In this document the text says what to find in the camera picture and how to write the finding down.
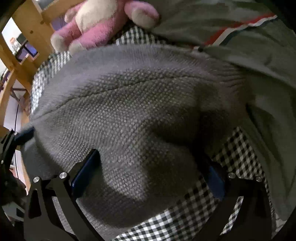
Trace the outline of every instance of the pink plush fur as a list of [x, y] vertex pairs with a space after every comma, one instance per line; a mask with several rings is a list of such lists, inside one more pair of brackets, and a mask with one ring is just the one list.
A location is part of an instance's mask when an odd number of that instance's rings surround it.
[[104, 46], [122, 29], [128, 17], [136, 24], [143, 25], [141, 27], [145, 25], [151, 27], [151, 23], [155, 25], [159, 20], [156, 9], [146, 2], [117, 0], [117, 9], [110, 18], [100, 20], [95, 26], [81, 32], [75, 15], [85, 2], [66, 12], [65, 21], [69, 23], [56, 31], [51, 38], [55, 50], [59, 52], [69, 50], [71, 54], [74, 54], [83, 49]]

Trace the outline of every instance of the red and white stripe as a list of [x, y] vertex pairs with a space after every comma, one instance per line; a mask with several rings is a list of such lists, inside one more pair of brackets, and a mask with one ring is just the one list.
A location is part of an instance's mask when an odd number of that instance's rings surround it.
[[205, 43], [205, 45], [213, 45], [213, 46], [220, 45], [229, 34], [235, 31], [240, 31], [248, 27], [258, 27], [262, 23], [276, 19], [276, 18], [277, 18], [277, 15], [271, 13], [271, 14], [259, 16], [248, 22], [235, 24], [234, 26], [229, 28], [223, 28], [219, 30], [217, 33], [215, 33], [213, 36], [211, 36], [210, 39]]

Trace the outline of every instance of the red stripe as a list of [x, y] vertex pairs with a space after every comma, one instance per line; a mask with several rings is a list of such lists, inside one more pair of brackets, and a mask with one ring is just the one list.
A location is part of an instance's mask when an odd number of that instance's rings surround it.
[[209, 40], [207, 42], [205, 42], [205, 45], [210, 45], [210, 44], [213, 44], [219, 37], [220, 35], [228, 28], [238, 28], [244, 24], [249, 24], [249, 23], [256, 23], [258, 22], [259, 20], [261, 20], [262, 18], [269, 18], [269, 17], [273, 17], [275, 14], [274, 13], [269, 13], [269, 14], [264, 14], [264, 15], [261, 15], [257, 18], [254, 18], [250, 21], [247, 21], [247, 22], [242, 22], [242, 23], [235, 23], [233, 24], [232, 26], [229, 26], [229, 27], [225, 27], [225, 28], [222, 28], [221, 30], [217, 31], [214, 35], [212, 35]]

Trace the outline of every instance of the gray knit sweater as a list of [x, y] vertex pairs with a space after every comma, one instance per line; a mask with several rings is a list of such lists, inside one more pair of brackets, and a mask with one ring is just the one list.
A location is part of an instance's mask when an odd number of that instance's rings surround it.
[[101, 168], [78, 204], [108, 240], [187, 192], [198, 172], [192, 149], [219, 146], [248, 98], [240, 69], [205, 53], [156, 45], [84, 51], [45, 89], [24, 163], [31, 179], [46, 179], [97, 149]]

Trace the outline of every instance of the cream belly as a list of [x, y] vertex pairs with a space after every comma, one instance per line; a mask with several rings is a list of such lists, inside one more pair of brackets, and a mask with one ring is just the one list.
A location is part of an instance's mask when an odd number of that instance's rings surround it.
[[117, 10], [117, 0], [87, 0], [75, 16], [80, 32], [85, 32]]

